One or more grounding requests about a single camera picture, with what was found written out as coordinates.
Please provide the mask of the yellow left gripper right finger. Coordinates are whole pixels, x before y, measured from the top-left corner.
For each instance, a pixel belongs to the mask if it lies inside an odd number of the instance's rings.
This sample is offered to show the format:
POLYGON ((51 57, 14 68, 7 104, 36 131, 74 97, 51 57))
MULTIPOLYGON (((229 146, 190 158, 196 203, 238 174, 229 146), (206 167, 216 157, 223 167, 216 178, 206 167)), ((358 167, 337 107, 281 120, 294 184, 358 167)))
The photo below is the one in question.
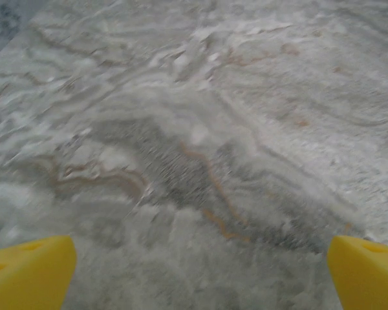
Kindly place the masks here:
POLYGON ((329 271, 344 310, 388 310, 388 245, 335 236, 329 271))

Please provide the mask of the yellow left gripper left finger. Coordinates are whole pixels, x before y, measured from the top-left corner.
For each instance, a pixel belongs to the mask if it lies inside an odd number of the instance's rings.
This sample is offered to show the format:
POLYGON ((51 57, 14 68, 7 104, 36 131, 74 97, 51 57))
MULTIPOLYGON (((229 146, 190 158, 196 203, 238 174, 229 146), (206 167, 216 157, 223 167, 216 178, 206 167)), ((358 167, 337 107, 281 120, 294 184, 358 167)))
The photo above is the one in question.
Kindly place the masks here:
POLYGON ((67 235, 0 249, 0 310, 61 309, 75 266, 67 235))

